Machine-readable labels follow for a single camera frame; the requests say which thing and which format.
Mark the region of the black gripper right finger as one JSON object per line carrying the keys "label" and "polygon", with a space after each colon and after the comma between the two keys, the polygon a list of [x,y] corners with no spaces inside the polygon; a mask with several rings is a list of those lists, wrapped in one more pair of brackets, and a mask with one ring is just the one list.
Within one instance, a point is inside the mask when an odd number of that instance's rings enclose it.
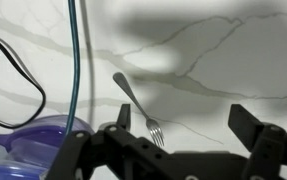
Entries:
{"label": "black gripper right finger", "polygon": [[240,104],[232,104],[228,126],[251,153],[242,172],[243,180],[283,180],[281,166],[287,166],[287,132],[264,123]]}

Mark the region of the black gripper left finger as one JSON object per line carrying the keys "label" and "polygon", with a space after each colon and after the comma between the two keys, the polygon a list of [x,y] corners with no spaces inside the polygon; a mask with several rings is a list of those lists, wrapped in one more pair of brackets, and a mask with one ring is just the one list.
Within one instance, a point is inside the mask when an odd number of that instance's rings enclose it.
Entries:
{"label": "black gripper left finger", "polygon": [[122,104],[115,121],[103,123],[97,132],[102,142],[134,142],[137,138],[130,133],[131,105]]}

